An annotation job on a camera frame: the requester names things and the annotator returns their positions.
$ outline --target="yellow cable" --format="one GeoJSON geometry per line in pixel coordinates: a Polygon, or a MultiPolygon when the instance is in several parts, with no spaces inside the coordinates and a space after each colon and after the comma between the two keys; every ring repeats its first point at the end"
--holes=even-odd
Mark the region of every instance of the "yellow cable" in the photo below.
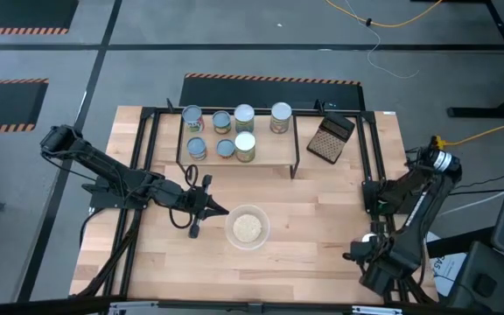
{"type": "MultiPolygon", "coordinates": [[[[330,0],[325,0],[328,4],[330,4],[332,7],[346,13],[348,16],[352,17],[352,18],[357,18],[358,20],[360,20],[361,22],[367,22],[367,20],[365,18],[362,18],[362,17],[357,17],[356,15],[354,15],[353,13],[349,12],[348,10],[345,10],[341,7],[339,7],[338,5],[332,3],[332,1],[330,0]]],[[[388,27],[388,28],[396,28],[396,27],[401,27],[401,26],[404,26],[404,25],[408,25],[409,23],[419,19],[420,17],[424,16],[425,14],[429,13],[429,11],[433,10],[436,6],[438,6],[440,3],[442,3],[444,0],[438,0],[436,1],[432,6],[429,7],[429,9],[423,11],[421,14],[419,14],[418,16],[416,17],[413,17],[412,19],[409,19],[405,22],[402,22],[400,24],[381,24],[381,23],[376,23],[376,22],[373,22],[371,21],[371,25],[376,25],[376,26],[380,26],[380,27],[388,27]]]]}
{"type": "Polygon", "coordinates": [[[495,131],[499,131],[499,130],[504,130],[504,125],[500,126],[500,127],[497,127],[497,128],[490,129],[488,131],[484,131],[484,132],[482,132],[482,133],[480,133],[478,135],[475,135],[475,136],[470,136],[470,137],[468,137],[466,139],[463,139],[463,140],[460,140],[460,141],[457,141],[457,142],[454,142],[454,143],[445,141],[445,140],[441,139],[440,136],[437,136],[437,146],[438,146],[439,149],[442,150],[445,146],[453,146],[453,145],[465,144],[468,141],[472,141],[473,139],[477,139],[479,137],[483,137],[485,135],[488,135],[490,133],[494,133],[495,131]]]}

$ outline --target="grater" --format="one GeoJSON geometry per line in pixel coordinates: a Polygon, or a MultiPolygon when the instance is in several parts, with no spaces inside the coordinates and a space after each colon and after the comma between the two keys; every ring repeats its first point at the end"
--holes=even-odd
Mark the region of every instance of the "grater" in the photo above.
{"type": "Polygon", "coordinates": [[[355,124],[345,117],[329,113],[318,126],[306,149],[326,162],[335,164],[354,129],[355,124]]]}

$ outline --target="rice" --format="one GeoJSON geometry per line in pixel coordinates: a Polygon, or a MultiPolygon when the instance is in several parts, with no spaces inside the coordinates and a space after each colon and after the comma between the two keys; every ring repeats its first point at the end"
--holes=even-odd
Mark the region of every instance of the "rice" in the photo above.
{"type": "Polygon", "coordinates": [[[233,233],[240,242],[253,242],[262,232],[262,223],[252,214],[244,214],[234,221],[233,233]]]}

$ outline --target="can lid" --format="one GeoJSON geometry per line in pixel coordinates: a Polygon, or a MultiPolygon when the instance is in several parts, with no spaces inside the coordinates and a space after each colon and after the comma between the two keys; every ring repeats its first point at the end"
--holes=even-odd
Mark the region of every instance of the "can lid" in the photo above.
{"type": "Polygon", "coordinates": [[[251,133],[243,131],[236,136],[234,144],[238,150],[248,151],[256,145],[256,138],[251,133]]]}
{"type": "Polygon", "coordinates": [[[241,122],[247,122],[254,118],[254,109],[248,104],[241,104],[234,110],[234,118],[241,122]]]}
{"type": "Polygon", "coordinates": [[[228,112],[220,110],[213,114],[213,125],[217,127],[225,127],[231,123],[231,116],[228,112]]]}
{"type": "Polygon", "coordinates": [[[190,154],[200,154],[206,150],[206,142],[202,138],[196,136],[188,140],[188,152],[190,154]]]}
{"type": "Polygon", "coordinates": [[[277,102],[271,107],[271,114],[279,120],[285,120],[291,117],[291,106],[285,102],[277,102]]]}
{"type": "Polygon", "coordinates": [[[185,122],[196,122],[200,119],[201,108],[196,105],[188,105],[182,110],[182,118],[185,122]]]}
{"type": "Polygon", "coordinates": [[[235,152],[235,144],[229,139],[222,139],[217,143],[217,153],[227,157],[235,152]]]}

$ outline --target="floor mat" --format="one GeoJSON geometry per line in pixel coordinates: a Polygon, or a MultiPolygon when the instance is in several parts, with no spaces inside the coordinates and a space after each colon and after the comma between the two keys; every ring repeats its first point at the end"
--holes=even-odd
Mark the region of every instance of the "floor mat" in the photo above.
{"type": "Polygon", "coordinates": [[[0,132],[36,127],[48,79],[0,80],[0,132]]]}
{"type": "Polygon", "coordinates": [[[328,109],[365,110],[361,83],[354,80],[207,73],[185,76],[179,106],[271,108],[286,102],[294,109],[312,109],[316,100],[331,103],[328,109]]]}
{"type": "Polygon", "coordinates": [[[79,0],[0,0],[0,35],[66,34],[79,0]]]}

